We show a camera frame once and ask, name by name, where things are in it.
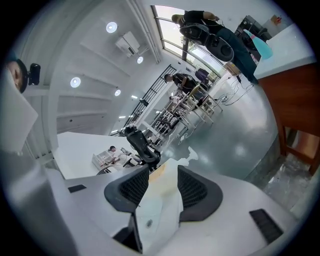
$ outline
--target hair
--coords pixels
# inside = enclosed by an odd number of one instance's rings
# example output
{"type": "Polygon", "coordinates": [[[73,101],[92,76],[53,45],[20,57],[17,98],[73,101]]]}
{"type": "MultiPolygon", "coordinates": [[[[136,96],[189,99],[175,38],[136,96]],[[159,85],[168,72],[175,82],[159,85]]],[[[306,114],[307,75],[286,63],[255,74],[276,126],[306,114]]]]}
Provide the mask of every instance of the hair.
{"type": "Polygon", "coordinates": [[[173,23],[178,24],[178,19],[179,19],[180,15],[179,14],[174,14],[171,17],[171,20],[173,21],[173,23]]]}
{"type": "Polygon", "coordinates": [[[169,76],[170,76],[170,74],[165,74],[165,75],[164,75],[164,80],[167,81],[167,77],[169,77],[169,76]]]}
{"type": "Polygon", "coordinates": [[[23,93],[28,84],[28,71],[26,65],[21,61],[21,59],[17,59],[16,62],[18,63],[22,73],[22,85],[20,87],[20,93],[23,93]]]}

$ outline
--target camera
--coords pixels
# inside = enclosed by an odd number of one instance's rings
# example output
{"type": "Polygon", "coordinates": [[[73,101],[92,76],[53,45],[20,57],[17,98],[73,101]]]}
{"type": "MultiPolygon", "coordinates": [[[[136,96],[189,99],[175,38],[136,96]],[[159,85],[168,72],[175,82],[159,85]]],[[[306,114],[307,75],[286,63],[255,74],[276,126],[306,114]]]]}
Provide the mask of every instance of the camera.
{"type": "Polygon", "coordinates": [[[37,86],[40,81],[40,69],[41,66],[36,63],[32,63],[30,65],[30,71],[28,71],[28,78],[29,78],[29,83],[28,85],[35,85],[37,86]]]}

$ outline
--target ceiling light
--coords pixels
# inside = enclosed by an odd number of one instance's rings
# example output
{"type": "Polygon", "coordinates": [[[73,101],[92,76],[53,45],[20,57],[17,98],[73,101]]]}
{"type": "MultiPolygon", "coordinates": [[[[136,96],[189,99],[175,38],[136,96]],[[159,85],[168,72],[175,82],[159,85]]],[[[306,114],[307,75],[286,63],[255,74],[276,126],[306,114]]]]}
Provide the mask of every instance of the ceiling light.
{"type": "Polygon", "coordinates": [[[77,88],[80,85],[80,83],[81,83],[81,79],[79,77],[74,77],[70,81],[70,85],[73,88],[77,88]]]}
{"type": "Polygon", "coordinates": [[[120,93],[121,93],[121,91],[120,91],[120,90],[116,90],[116,91],[115,91],[115,93],[114,93],[114,96],[119,96],[119,95],[120,95],[120,93]]]}
{"type": "Polygon", "coordinates": [[[142,57],[142,56],[140,56],[140,57],[136,60],[136,62],[137,62],[138,64],[142,63],[143,61],[144,61],[144,57],[142,57]]]}
{"type": "Polygon", "coordinates": [[[106,31],[108,32],[108,33],[113,33],[113,32],[115,32],[116,30],[117,30],[117,28],[118,28],[118,25],[117,25],[117,23],[115,23],[115,22],[109,22],[107,25],[106,25],[106,27],[105,27],[105,29],[106,29],[106,31]]]}

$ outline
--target white ceiling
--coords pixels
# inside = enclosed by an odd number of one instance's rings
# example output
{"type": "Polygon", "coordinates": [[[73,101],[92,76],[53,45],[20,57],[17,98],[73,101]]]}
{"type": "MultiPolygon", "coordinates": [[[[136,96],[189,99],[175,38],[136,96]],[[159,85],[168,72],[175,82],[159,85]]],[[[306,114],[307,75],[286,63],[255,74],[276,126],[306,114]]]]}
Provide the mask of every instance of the white ceiling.
{"type": "Polygon", "coordinates": [[[23,94],[39,114],[27,140],[33,157],[50,154],[55,143],[52,134],[108,135],[124,107],[125,115],[132,112],[139,99],[134,101],[131,95],[143,96],[146,87],[135,80],[156,61],[147,50],[142,64],[137,64],[138,56],[128,58],[116,47],[128,31],[139,42],[139,51],[147,47],[125,0],[58,1],[29,25],[15,50],[27,66],[41,65],[40,84],[29,86],[23,94]],[[118,29],[107,33],[111,21],[118,29]],[[73,77],[81,79],[77,88],[70,86],[73,77]]]}

